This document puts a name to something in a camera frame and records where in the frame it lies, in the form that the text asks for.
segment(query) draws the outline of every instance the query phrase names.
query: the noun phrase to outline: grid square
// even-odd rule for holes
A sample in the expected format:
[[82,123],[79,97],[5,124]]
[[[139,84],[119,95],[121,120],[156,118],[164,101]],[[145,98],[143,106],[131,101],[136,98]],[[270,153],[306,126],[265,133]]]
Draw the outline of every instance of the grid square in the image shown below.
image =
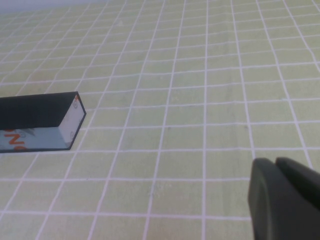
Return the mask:
[[116,150],[122,130],[90,129],[84,137],[82,150]]
[[193,87],[205,85],[205,72],[179,72],[173,74],[172,87]]
[[208,105],[206,122],[208,124],[246,123],[245,105],[243,103]]
[[95,113],[92,127],[123,127],[128,109],[98,109]]
[[320,120],[319,100],[293,101],[293,109],[298,121]]
[[0,222],[1,238],[35,239],[44,219],[44,215],[5,214]]
[[116,64],[118,62],[119,56],[119,53],[96,55],[92,61],[92,65],[95,66]]
[[242,86],[240,85],[208,87],[206,96],[208,103],[227,103],[244,100]]
[[204,102],[204,88],[173,89],[170,93],[169,104],[202,104]]
[[165,89],[169,88],[171,74],[148,75],[142,74],[140,78],[139,89]]
[[249,31],[238,31],[238,40],[267,40],[268,37],[264,29],[256,29],[256,30],[249,30]]
[[110,42],[100,46],[98,54],[114,54],[121,53],[125,47],[124,42]]
[[206,221],[207,240],[253,240],[253,230],[250,221]]
[[294,124],[253,125],[256,148],[299,148],[301,142]]
[[101,212],[147,213],[152,181],[113,181],[108,184]]
[[65,182],[53,206],[57,212],[95,212],[104,181]]
[[177,52],[178,59],[200,58],[206,55],[205,46],[179,47]]
[[240,53],[255,53],[262,51],[271,51],[271,46],[267,40],[253,40],[239,42],[239,51]]
[[145,74],[167,74],[173,69],[173,60],[168,61],[147,61],[143,68]]
[[248,111],[252,123],[290,122],[294,120],[287,101],[249,103]]
[[247,84],[245,90],[248,101],[285,100],[287,98],[280,82]]
[[24,84],[10,84],[10,85],[0,85],[0,96],[11,97],[15,96]]
[[275,65],[275,56],[271,51],[241,54],[243,66]]
[[204,71],[205,58],[183,59],[175,61],[175,72],[191,72],[191,71]]
[[133,92],[107,92],[103,95],[99,107],[129,107],[133,100],[133,96]]
[[93,59],[93,56],[72,56],[69,58],[65,67],[66,68],[86,67],[91,63],[92,59]]
[[192,35],[201,35],[206,34],[206,26],[185,26],[181,28],[180,35],[183,36],[192,36]]
[[320,124],[319,123],[300,123],[299,124],[305,145],[307,147],[320,146]]
[[202,152],[172,151],[162,152],[157,178],[200,179],[202,178]]
[[250,139],[246,125],[220,125],[206,127],[208,148],[249,148]]
[[139,240],[143,238],[145,221],[144,217],[99,216],[92,238]]
[[156,152],[120,152],[112,172],[113,178],[153,178]]
[[161,128],[126,129],[121,143],[121,150],[158,149]]
[[102,93],[82,94],[81,100],[85,109],[95,109],[98,106]]
[[0,181],[0,209],[5,209],[8,201],[13,196],[16,187],[18,186],[18,181]]
[[320,82],[318,80],[287,82],[286,87],[290,97],[293,99],[320,97]]
[[236,22],[235,24],[237,31],[259,30],[264,28],[264,24],[261,20],[241,21]]
[[241,83],[239,69],[211,70],[207,72],[208,85],[225,85],[230,83]]
[[178,38],[168,38],[168,39],[154,39],[151,44],[151,49],[165,49],[165,48],[176,48],[178,43]]
[[101,92],[103,91],[109,82],[109,78],[105,79],[83,79],[78,86],[78,91],[80,93],[91,93],[91,92]]
[[202,183],[157,181],[153,190],[153,214],[200,215]]
[[206,214],[224,217],[249,217],[249,181],[206,183]]
[[320,73],[314,64],[301,64],[301,65],[288,65],[280,67],[283,79],[294,80],[294,79],[308,79],[308,78],[319,78]]
[[133,108],[128,126],[162,126],[164,117],[165,107]]
[[32,71],[24,70],[24,71],[13,71],[6,75],[3,78],[4,83],[18,83],[18,82],[25,82],[29,77],[32,77]]
[[47,90],[47,93],[62,93],[62,92],[73,92],[76,90],[79,80],[72,81],[54,81],[52,85]]
[[98,45],[79,46],[73,53],[73,56],[95,55],[98,49]]
[[107,91],[135,90],[139,81],[139,76],[112,77]]
[[200,219],[151,217],[146,239],[159,236],[167,240],[201,239],[201,226]]
[[134,106],[159,106],[167,103],[167,90],[144,90],[136,93]]
[[166,127],[163,135],[163,149],[201,149],[203,127]]
[[[222,46],[222,49],[226,49],[225,46],[228,45],[229,46],[228,52],[230,54],[237,53],[237,45],[235,43],[232,43],[235,41],[236,41],[236,36],[232,31],[225,31],[225,32],[222,31],[218,33],[212,33],[208,35],[208,44],[209,44],[208,48],[219,49],[219,47]],[[208,55],[211,56],[211,55],[219,55],[219,54],[209,53]]]
[[307,63],[314,61],[307,49],[277,50],[276,55],[280,64]]
[[40,154],[26,177],[63,179],[73,156],[72,153]]
[[40,240],[86,240],[93,216],[51,215],[39,237]]
[[236,55],[212,56],[207,58],[208,69],[223,69],[239,67],[239,59]]
[[238,54],[237,45],[235,43],[232,43],[232,42],[225,43],[225,41],[228,41],[228,39],[223,34],[220,34],[219,38],[217,38],[216,34],[215,35],[211,35],[210,38],[209,39],[210,39],[211,42],[214,41],[213,42],[214,45],[208,45],[207,46],[207,55],[208,55],[208,57],[222,57],[222,55],[231,55],[231,54],[237,55]]
[[106,178],[114,153],[80,152],[76,155],[68,174],[69,179]]
[[56,74],[56,80],[82,79],[86,69],[84,67],[62,68]]
[[166,125],[192,125],[203,122],[203,106],[172,106],[167,110]]
[[291,17],[268,18],[264,19],[264,23],[267,28],[293,27],[295,25]]
[[27,83],[19,92],[19,95],[44,94],[50,85],[50,82]]
[[207,151],[206,177],[208,179],[249,178],[252,153],[247,150]]
[[0,158],[0,176],[4,179],[22,178],[36,155],[10,154]]
[[125,76],[140,74],[142,71],[143,62],[130,62],[116,65],[114,67],[115,76]]
[[15,70],[17,71],[23,71],[23,70],[36,70],[40,64],[42,63],[42,60],[24,60],[20,62],[20,65],[17,66]]
[[143,40],[143,41],[130,41],[127,43],[124,51],[147,51],[151,44],[151,40]]
[[66,64],[67,60],[67,57],[49,58],[42,62],[40,69],[60,69]]
[[269,37],[271,39],[288,38],[288,37],[300,37],[296,27],[278,27],[268,29]]
[[176,55],[176,51],[172,49],[155,49],[155,50],[150,50],[147,60],[148,61],[173,60],[175,58],[175,55]]
[[89,66],[85,70],[84,76],[86,78],[106,78],[111,76],[113,69],[114,69],[113,65]]
[[271,82],[281,80],[276,66],[244,68],[242,72],[245,82]]
[[155,39],[161,38],[177,38],[179,35],[179,28],[159,29],[155,32]]
[[9,209],[13,211],[48,211],[59,182],[23,182]]
[[124,52],[120,57],[120,63],[131,63],[144,61],[147,56],[147,51],[131,51]]

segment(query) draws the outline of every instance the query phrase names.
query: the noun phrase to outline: black box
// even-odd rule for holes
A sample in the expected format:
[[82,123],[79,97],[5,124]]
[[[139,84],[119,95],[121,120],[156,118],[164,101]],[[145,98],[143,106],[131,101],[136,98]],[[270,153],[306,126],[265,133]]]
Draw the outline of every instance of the black box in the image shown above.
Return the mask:
[[0,153],[70,150],[85,119],[78,92],[0,98]]

